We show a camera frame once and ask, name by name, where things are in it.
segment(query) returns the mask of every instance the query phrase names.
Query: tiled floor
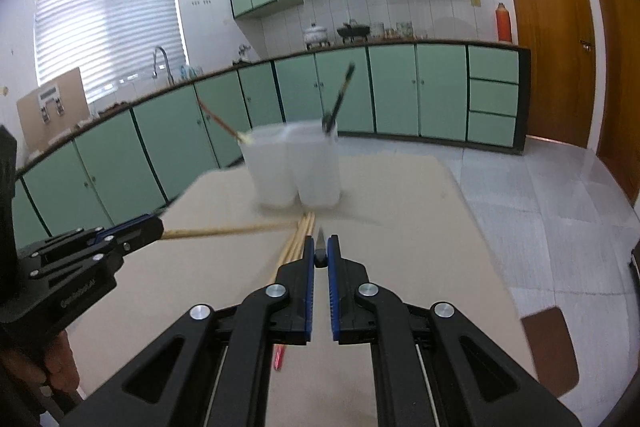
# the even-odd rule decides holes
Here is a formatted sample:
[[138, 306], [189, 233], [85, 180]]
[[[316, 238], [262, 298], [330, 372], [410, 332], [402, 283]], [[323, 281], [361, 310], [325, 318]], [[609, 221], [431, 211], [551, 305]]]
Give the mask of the tiled floor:
[[412, 142], [340, 139], [343, 155], [434, 155], [452, 172], [521, 316], [553, 305], [580, 382], [561, 401], [584, 427], [609, 413], [638, 368], [640, 318], [627, 266], [640, 223], [591, 151], [527, 139], [524, 156]]

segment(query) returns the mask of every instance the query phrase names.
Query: translucent container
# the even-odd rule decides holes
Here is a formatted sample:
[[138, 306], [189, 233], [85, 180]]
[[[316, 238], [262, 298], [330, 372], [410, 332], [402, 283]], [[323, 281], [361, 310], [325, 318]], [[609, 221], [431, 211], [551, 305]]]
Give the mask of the translucent container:
[[242, 156], [254, 180], [258, 201], [274, 208], [293, 204], [298, 188], [287, 165], [288, 125], [276, 123], [258, 126], [248, 135], [251, 144], [240, 144]]
[[335, 206], [340, 200], [337, 127], [327, 136], [320, 120], [287, 126], [287, 161], [300, 201], [311, 208]]

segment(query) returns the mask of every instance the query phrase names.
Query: bottle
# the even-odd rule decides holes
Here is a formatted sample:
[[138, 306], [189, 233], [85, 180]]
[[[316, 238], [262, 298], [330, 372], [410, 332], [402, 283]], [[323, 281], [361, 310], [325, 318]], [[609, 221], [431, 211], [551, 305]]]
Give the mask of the bottle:
[[495, 22], [498, 25], [498, 40], [501, 42], [513, 42], [511, 37], [511, 17], [509, 16], [509, 10], [502, 3], [498, 4], [495, 10]]

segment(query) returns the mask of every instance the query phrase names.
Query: window blind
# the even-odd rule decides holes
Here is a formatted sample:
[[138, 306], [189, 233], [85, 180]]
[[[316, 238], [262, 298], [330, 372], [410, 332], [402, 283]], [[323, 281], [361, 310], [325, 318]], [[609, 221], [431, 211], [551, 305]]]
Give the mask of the window blind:
[[156, 46], [164, 48], [175, 74], [186, 63], [176, 5], [177, 0], [37, 0], [38, 85], [79, 67], [91, 103], [126, 82], [150, 78]]

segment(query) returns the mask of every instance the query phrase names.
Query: table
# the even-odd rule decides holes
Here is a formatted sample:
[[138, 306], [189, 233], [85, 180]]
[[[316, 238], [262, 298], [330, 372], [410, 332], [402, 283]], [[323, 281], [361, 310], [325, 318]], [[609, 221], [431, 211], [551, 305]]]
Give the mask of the table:
[[[452, 302], [535, 376], [511, 295], [450, 172], [431, 156], [340, 159], [342, 197], [316, 212], [347, 259], [405, 302]], [[162, 216], [166, 229], [238, 226], [300, 216], [258, 206], [246, 167], [203, 174]], [[126, 258], [118, 286], [70, 341], [88, 393], [197, 303], [220, 309], [264, 286], [290, 230], [159, 241]], [[316, 270], [312, 341], [287, 347], [271, 377], [268, 426], [377, 425], [369, 346], [331, 340], [325, 271]]]

